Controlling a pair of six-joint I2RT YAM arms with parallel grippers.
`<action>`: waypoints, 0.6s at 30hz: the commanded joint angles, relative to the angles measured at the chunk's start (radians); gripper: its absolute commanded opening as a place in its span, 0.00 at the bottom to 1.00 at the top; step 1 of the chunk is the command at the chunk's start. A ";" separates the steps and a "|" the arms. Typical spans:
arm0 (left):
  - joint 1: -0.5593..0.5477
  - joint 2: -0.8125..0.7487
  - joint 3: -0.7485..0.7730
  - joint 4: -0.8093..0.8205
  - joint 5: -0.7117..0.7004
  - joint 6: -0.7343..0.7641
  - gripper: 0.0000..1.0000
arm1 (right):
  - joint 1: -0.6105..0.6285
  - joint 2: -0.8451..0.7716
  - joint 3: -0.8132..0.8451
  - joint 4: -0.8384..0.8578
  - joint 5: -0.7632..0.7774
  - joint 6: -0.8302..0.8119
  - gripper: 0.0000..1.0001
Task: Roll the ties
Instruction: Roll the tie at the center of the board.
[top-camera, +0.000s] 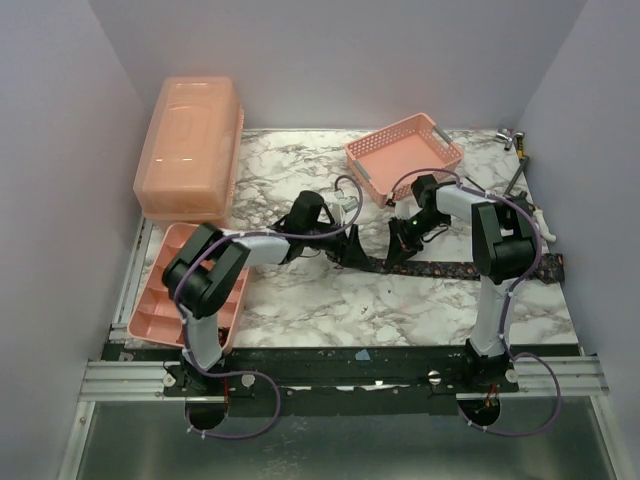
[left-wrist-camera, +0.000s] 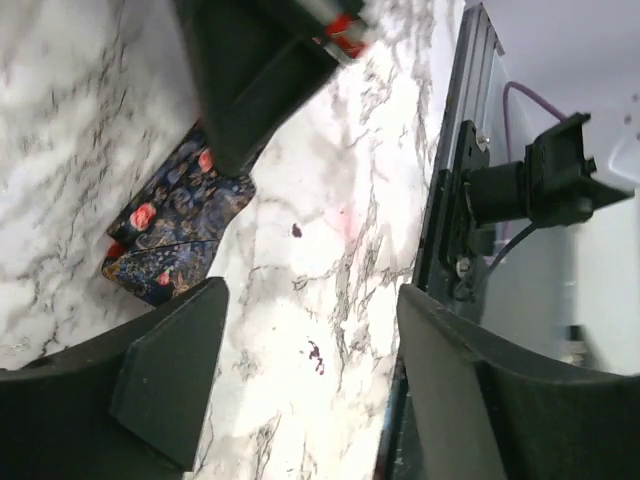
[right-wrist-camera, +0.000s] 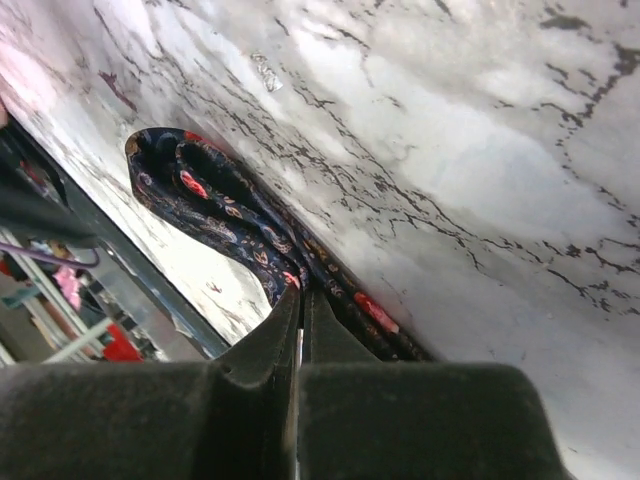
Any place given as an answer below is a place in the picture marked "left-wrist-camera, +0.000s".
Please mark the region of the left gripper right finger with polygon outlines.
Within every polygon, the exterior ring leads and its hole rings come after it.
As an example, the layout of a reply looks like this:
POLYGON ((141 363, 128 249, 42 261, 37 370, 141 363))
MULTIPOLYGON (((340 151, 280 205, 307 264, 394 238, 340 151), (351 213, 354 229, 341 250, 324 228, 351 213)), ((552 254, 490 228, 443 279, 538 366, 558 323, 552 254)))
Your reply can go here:
POLYGON ((545 357, 412 285, 401 350, 429 479, 635 479, 639 380, 545 357))

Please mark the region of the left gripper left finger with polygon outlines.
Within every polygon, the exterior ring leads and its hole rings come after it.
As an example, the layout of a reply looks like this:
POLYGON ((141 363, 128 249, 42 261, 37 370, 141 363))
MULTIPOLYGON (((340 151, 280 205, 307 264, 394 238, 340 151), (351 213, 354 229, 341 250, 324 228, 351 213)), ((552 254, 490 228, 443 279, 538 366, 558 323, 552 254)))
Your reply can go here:
POLYGON ((206 279, 1 374, 5 479, 179 479, 196 463, 229 291, 206 279))

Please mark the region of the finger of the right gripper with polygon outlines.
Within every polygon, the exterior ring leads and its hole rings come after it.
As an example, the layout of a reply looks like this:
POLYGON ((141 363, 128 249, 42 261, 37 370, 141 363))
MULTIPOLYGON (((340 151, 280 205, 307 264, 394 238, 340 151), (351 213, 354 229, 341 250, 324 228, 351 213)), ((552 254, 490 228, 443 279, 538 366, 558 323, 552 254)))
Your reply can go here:
POLYGON ((223 174, 237 176, 275 131, 368 45, 361 1, 177 1, 201 107, 223 174))

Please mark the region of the dark floral necktie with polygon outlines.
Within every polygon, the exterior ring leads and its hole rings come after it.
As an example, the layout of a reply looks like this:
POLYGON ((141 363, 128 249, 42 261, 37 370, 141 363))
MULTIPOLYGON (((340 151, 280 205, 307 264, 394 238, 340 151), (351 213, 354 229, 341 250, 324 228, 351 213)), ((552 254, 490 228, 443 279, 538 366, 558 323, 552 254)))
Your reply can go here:
POLYGON ((151 306, 207 277, 229 223, 250 203, 249 174, 220 174, 196 124, 107 230, 102 274, 151 306))

